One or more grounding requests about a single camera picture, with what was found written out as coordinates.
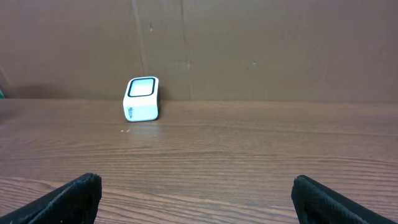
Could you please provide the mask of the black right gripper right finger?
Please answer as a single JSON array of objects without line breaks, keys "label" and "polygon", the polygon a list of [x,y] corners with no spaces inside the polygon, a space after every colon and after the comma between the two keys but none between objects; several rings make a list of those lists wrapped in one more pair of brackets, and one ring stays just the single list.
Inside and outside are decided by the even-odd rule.
[{"label": "black right gripper right finger", "polygon": [[300,224],[397,224],[306,175],[295,178],[291,198]]}]

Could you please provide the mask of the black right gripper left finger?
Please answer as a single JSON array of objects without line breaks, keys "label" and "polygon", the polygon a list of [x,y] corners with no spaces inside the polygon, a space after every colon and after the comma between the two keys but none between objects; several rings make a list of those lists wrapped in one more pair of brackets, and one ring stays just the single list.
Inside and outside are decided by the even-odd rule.
[{"label": "black right gripper left finger", "polygon": [[93,224],[102,196],[101,177],[86,173],[1,217],[5,224]]}]

